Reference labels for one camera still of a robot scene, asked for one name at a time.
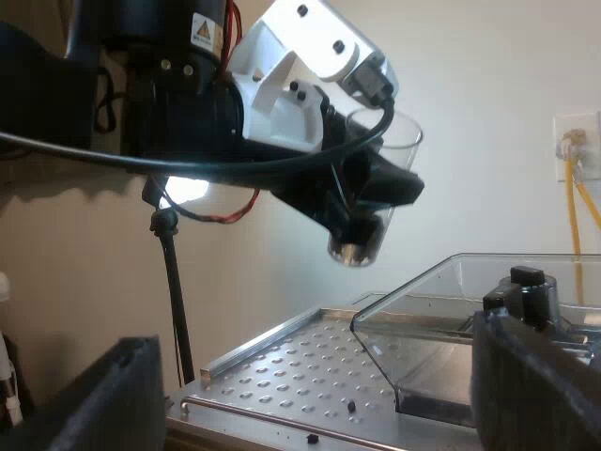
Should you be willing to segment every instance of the white wall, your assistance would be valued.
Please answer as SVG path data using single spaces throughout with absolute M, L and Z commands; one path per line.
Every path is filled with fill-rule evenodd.
M 269 1 L 239 3 L 248 24 Z M 414 168 L 426 189 L 361 271 L 331 261 L 327 233 L 270 194 L 238 225 L 183 220 L 177 249 L 197 368 L 312 305 L 395 288 L 451 254 L 571 252 L 551 120 L 601 107 L 601 3 L 333 3 L 391 57 L 398 105 L 425 130 Z M 85 194 L 105 185 L 125 188 Z M 160 335 L 166 389 L 175 389 L 168 290 L 142 181 L 115 176 L 51 195 L 62 188 L 16 188 L 0 209 L 0 271 L 14 289 L 0 324 L 22 349 L 34 396 L 51 396 L 135 334 Z M 198 209 L 226 212 L 249 195 L 213 187 Z M 599 252 L 578 211 L 584 250 Z

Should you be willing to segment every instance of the wall outlet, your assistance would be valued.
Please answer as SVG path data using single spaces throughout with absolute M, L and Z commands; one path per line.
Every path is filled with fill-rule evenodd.
M 555 116 L 553 126 L 554 155 L 567 132 L 574 129 L 582 129 L 586 132 L 587 144 L 581 148 L 581 176 L 585 180 L 601 179 L 601 112 Z M 557 181 L 565 181 L 565 162 L 557 157 L 555 157 L 555 177 Z

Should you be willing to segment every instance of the light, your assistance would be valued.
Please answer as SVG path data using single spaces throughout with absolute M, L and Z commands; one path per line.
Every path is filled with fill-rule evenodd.
M 176 204 L 181 205 L 204 197 L 208 191 L 208 182 L 206 180 L 170 177 L 165 185 L 165 191 Z M 162 198 L 159 207 L 168 209 L 170 205 L 167 199 Z

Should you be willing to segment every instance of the yellow warning sticker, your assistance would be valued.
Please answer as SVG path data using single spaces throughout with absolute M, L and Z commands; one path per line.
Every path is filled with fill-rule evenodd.
M 220 57 L 223 48 L 223 30 L 210 18 L 195 12 L 190 42 Z

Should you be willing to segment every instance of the perforated metal tray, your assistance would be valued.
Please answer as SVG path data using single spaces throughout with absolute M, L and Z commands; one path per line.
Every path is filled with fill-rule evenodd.
M 311 311 L 208 365 L 173 397 L 169 427 L 261 449 L 307 449 L 311 431 L 324 449 L 481 449 L 473 429 L 395 412 L 391 385 L 349 330 L 378 297 Z

